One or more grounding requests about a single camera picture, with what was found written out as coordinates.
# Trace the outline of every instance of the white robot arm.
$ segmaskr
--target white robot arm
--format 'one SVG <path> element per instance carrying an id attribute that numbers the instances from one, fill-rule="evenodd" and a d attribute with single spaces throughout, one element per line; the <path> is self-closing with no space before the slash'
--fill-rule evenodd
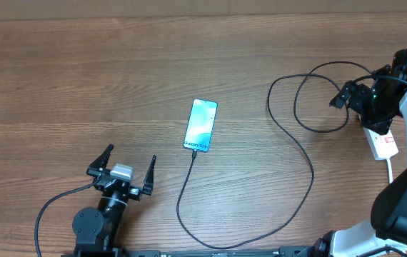
<path id="1" fill-rule="evenodd" d="M 392 68 L 386 66 L 376 72 L 381 77 L 392 76 L 407 81 L 407 49 L 399 51 Z M 384 133 L 395 115 L 402 116 L 407 133 L 407 86 L 399 80 L 376 79 L 371 89 L 349 81 L 332 101 L 341 108 L 348 101 L 349 108 L 364 116 L 361 125 Z M 367 89 L 373 94 L 367 96 Z M 382 98 L 378 103 L 375 98 Z M 371 217 L 344 231 L 331 231 L 320 238 L 313 257 L 367 257 L 395 251 L 406 256 L 407 251 L 407 169 L 376 198 Z"/>

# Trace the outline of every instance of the wood grain surface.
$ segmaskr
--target wood grain surface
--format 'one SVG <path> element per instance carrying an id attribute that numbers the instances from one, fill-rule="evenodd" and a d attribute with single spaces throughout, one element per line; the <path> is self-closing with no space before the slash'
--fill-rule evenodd
<path id="1" fill-rule="evenodd" d="M 193 99 L 219 108 L 211 150 L 198 155 L 182 200 L 184 223 L 216 246 L 271 231 L 293 213 L 311 180 L 300 149 L 268 116 L 271 82 L 335 60 L 378 69 L 406 47 L 407 14 L 0 22 L 0 256 L 36 256 L 40 208 L 89 183 L 85 170 L 109 143 L 109 167 L 133 166 L 134 184 L 158 156 L 153 196 L 130 202 L 119 243 L 132 250 L 206 249 L 175 214 L 191 161 L 182 141 Z M 365 75 L 349 65 L 318 72 L 340 85 Z M 313 161 L 313 188 L 287 227 L 240 249 L 313 244 L 349 228 L 369 217 L 388 183 L 386 164 L 373 160 L 354 112 L 335 133 L 296 123 L 300 81 L 279 83 L 271 103 Z M 309 79 L 298 99 L 302 122 L 319 129 L 341 124 L 344 111 L 328 107 L 336 92 Z M 393 134 L 397 176 L 407 165 L 402 119 Z M 99 197 L 90 189 L 48 207 L 39 237 L 44 256 L 73 250 L 72 219 Z"/>
<path id="2" fill-rule="evenodd" d="M 407 12 L 405 0 L 0 0 L 0 21 Z"/>

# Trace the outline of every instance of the charging cable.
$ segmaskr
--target charging cable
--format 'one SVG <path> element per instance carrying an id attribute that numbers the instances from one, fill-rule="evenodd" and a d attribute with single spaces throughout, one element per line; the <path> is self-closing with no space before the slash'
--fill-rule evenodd
<path id="1" fill-rule="evenodd" d="M 389 183 L 392 183 L 392 165 L 391 165 L 391 159 L 390 158 L 386 159 L 386 164 L 388 164 Z"/>
<path id="2" fill-rule="evenodd" d="M 45 211 L 46 207 L 48 207 L 48 205 L 53 203 L 55 200 L 61 198 L 62 196 L 68 196 L 71 193 L 76 193 L 76 192 L 79 192 L 79 191 L 83 191 L 84 189 L 88 189 L 88 188 L 91 188 L 91 187 L 95 186 L 98 182 L 100 182 L 101 179 L 102 179 L 102 177 L 99 176 L 98 178 L 94 179 L 93 183 L 90 183 L 89 185 L 86 185 L 86 186 L 82 186 L 81 188 L 76 188 L 76 189 L 67 191 L 65 193 L 61 193 L 61 194 L 51 198 L 49 201 L 47 201 L 45 203 L 45 205 L 41 208 L 41 210 L 39 212 L 39 215 L 37 216 L 37 220 L 35 222 L 35 229 L 34 229 L 35 249 L 36 249 L 38 257 L 41 257 L 41 251 L 40 251 L 40 246 L 39 246 L 39 224 L 40 224 L 41 216 L 44 214 L 44 211 Z"/>
<path id="3" fill-rule="evenodd" d="M 189 166 L 188 175 L 186 176 L 186 179 L 184 180 L 183 188 L 181 188 L 180 196 L 178 197 L 178 201 L 176 202 L 176 217 L 178 218 L 178 221 L 180 222 L 181 227 L 183 228 L 183 230 L 185 230 L 185 232 L 187 232 L 187 234 L 188 234 L 190 237 L 192 237 L 195 241 L 199 242 L 201 245 L 206 246 L 206 247 L 208 247 L 208 248 L 216 249 L 216 250 L 227 250 L 227 249 L 231 249 L 231 248 L 243 246 L 243 245 L 246 245 L 247 243 L 251 243 L 251 242 L 260 240 L 260 239 L 262 239 L 262 238 L 266 238 L 267 236 L 271 236 L 271 235 L 275 234 L 276 232 L 280 231 L 281 229 L 283 229 L 285 226 L 287 226 L 287 225 L 294 219 L 294 217 L 296 216 L 296 214 L 298 213 L 298 211 L 301 209 L 301 207 L 302 207 L 302 205 L 303 205 L 303 202 L 305 202 L 305 199 L 306 199 L 308 193 L 309 193 L 310 190 L 311 190 L 311 186 L 313 185 L 313 180 L 314 180 L 314 170 L 313 170 L 313 166 L 311 165 L 310 158 L 308 157 L 308 155 L 306 154 L 306 152 L 304 152 L 304 153 L 305 153 L 305 155 L 306 155 L 306 158 L 307 158 L 307 160 L 308 160 L 308 162 L 309 162 L 309 164 L 310 164 L 310 168 L 311 168 L 311 183 L 310 183 L 310 186 L 308 187 L 308 190 L 307 190 L 305 196 L 304 196 L 303 199 L 302 199 L 302 202 L 298 205 L 296 211 L 294 211 L 294 213 L 292 214 L 292 216 L 291 216 L 283 225 L 281 225 L 280 227 L 278 227 L 278 228 L 272 230 L 271 232 L 268 232 L 268 233 L 266 233 L 266 234 L 263 234 L 262 236 L 258 236 L 258 237 L 256 237 L 256 238 L 253 238 L 253 239 L 250 239 L 250 240 L 247 240 L 247 241 L 243 241 L 243 242 L 241 242 L 241 243 L 237 243 L 237 244 L 232 245 L 232 246 L 219 247 L 219 246 L 212 246 L 212 245 L 209 245 L 209 244 L 203 242 L 202 240 L 198 239 L 195 235 L 193 235 L 193 234 L 187 229 L 187 227 L 183 224 L 183 221 L 181 221 L 181 217 L 180 217 L 180 201 L 181 201 L 181 197 L 183 196 L 183 192 L 184 192 L 184 189 L 185 189 L 185 187 L 186 187 L 186 184 L 188 183 L 189 175 L 191 175 L 192 166 L 194 165 L 194 161 L 196 160 L 196 157 L 197 157 L 197 150 L 193 150 L 193 151 L 192 151 L 192 161 L 191 161 L 191 165 Z"/>

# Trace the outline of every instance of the smartphone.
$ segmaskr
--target smartphone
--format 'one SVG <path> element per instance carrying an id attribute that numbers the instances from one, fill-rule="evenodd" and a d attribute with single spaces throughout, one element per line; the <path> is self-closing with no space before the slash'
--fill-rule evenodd
<path id="1" fill-rule="evenodd" d="M 194 99 L 189 114 L 188 128 L 184 136 L 183 147 L 197 151 L 210 150 L 211 133 L 215 124 L 216 102 Z"/>

